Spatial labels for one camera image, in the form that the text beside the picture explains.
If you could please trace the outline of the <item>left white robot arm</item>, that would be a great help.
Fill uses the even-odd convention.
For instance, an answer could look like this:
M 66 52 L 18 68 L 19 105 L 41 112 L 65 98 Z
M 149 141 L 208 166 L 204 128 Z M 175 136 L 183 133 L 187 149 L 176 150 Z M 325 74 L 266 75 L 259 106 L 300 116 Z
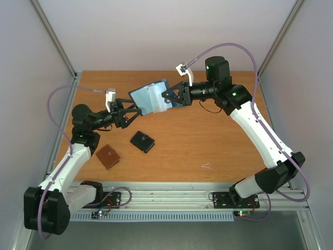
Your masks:
M 69 192 L 69 187 L 97 149 L 98 131 L 108 126 L 127 128 L 141 113 L 131 100 L 121 98 L 96 113 L 85 104 L 76 105 L 66 154 L 38 187 L 29 187 L 23 195 L 24 227 L 38 231 L 41 236 L 61 235 L 75 212 L 84 207 L 100 207 L 107 198 L 101 183 L 84 181 L 73 192 Z

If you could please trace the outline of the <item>dark blue card holder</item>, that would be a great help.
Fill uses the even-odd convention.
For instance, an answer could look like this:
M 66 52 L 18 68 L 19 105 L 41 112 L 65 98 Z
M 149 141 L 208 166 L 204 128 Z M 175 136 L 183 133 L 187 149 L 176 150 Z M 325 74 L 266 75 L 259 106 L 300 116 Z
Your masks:
M 128 92 L 134 105 L 141 110 L 141 115 L 165 112 L 175 107 L 183 107 L 175 101 L 162 97 L 161 93 L 170 88 L 166 78 Z

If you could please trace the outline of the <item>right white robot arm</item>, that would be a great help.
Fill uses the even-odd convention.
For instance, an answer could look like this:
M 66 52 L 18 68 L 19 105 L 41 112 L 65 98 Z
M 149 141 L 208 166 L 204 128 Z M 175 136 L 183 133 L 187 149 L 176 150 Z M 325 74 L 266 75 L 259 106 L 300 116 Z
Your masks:
M 265 169 L 242 179 L 229 188 L 234 206 L 242 206 L 251 195 L 272 194 L 292 180 L 305 162 L 301 152 L 294 152 L 276 135 L 261 115 L 253 97 L 241 84 L 233 84 L 229 63 L 222 56 L 205 60 L 206 81 L 194 82 L 194 75 L 185 64 L 176 67 L 181 76 L 188 76 L 164 91 L 162 97 L 190 106 L 194 100 L 213 99 L 217 107 L 230 116 L 245 132 L 258 150 Z

